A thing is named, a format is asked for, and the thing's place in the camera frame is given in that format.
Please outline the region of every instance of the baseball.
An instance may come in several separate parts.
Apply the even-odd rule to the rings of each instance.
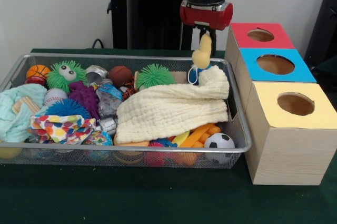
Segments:
[[[44,96],[43,105],[44,106],[52,106],[57,101],[61,101],[67,99],[68,95],[61,89],[50,89],[47,91],[46,95]]]

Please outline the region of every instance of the polka dot fabric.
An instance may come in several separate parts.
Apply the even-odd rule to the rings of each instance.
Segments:
[[[96,119],[72,116],[31,116],[28,131],[39,135],[40,143],[81,144],[93,131]]]

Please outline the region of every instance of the green spiky ball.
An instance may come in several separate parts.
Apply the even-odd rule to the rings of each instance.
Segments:
[[[68,81],[62,74],[60,74],[60,67],[67,66],[76,73],[76,78]],[[58,88],[64,90],[66,93],[70,92],[68,84],[82,81],[84,84],[87,84],[87,78],[85,70],[75,61],[62,61],[52,65],[52,71],[47,74],[47,84],[50,89]]]
[[[174,77],[168,68],[159,64],[151,64],[138,73],[136,88],[139,89],[141,86],[149,88],[156,85],[168,85],[174,83]]]

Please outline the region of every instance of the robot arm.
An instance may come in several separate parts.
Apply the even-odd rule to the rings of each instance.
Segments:
[[[209,31],[212,53],[216,50],[216,30],[229,26],[233,16],[233,5],[225,0],[183,0],[180,8],[182,22],[199,28],[200,38]]]

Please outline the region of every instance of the soccer ball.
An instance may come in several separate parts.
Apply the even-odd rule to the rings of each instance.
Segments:
[[[215,148],[215,149],[235,149],[235,144],[232,138],[224,133],[215,133],[210,136],[204,145],[205,148]],[[206,158],[209,160],[215,160],[219,164],[229,163],[233,155],[232,153],[206,153]]]

